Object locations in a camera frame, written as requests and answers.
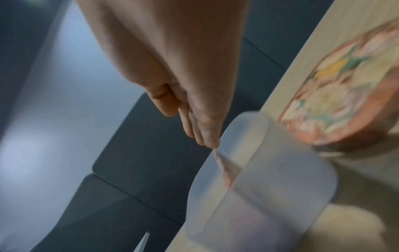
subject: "plastic container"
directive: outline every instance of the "plastic container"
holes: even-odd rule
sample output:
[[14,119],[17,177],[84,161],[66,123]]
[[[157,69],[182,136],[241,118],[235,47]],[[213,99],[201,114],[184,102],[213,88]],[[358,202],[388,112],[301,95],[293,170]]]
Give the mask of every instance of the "plastic container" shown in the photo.
[[210,155],[187,204],[187,237],[212,251],[291,251],[335,193],[331,165],[264,114],[234,119],[219,151],[241,173],[228,189]]

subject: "light wood tabletop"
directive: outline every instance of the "light wood tabletop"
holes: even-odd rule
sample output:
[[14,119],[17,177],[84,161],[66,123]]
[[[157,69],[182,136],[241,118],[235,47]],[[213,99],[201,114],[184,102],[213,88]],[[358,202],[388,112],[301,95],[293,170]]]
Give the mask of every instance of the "light wood tabletop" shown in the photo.
[[[261,109],[277,119],[314,66],[345,41],[399,16],[399,0],[335,0]],[[399,126],[372,147],[325,154],[339,186],[296,252],[399,251]],[[185,225],[167,252],[206,252]]]

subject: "dark gray panel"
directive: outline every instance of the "dark gray panel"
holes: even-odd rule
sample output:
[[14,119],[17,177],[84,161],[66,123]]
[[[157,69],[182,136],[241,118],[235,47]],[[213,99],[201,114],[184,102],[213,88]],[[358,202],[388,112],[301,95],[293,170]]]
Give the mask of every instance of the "dark gray panel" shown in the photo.
[[[227,125],[239,114],[259,110],[284,71],[244,42],[237,91]],[[180,117],[166,118],[144,95],[93,165],[93,172],[183,224],[187,196],[211,150],[183,131]]]
[[0,1],[0,136],[64,1]]
[[31,251],[132,252],[145,232],[149,232],[145,251],[163,252],[180,227],[138,200],[89,175],[55,228]]
[[287,69],[333,0],[252,0],[244,37]]

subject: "skin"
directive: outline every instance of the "skin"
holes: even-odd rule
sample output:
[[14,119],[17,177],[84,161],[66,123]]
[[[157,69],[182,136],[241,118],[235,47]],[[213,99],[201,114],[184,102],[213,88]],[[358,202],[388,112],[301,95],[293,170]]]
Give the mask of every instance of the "skin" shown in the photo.
[[77,0],[105,54],[189,137],[219,146],[249,0]]

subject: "floral case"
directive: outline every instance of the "floral case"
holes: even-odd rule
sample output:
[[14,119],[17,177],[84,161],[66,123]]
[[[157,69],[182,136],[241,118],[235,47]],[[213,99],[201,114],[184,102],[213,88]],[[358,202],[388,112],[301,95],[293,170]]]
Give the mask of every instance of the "floral case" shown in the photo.
[[310,73],[279,122],[325,151],[383,138],[399,115],[399,19],[336,48]]

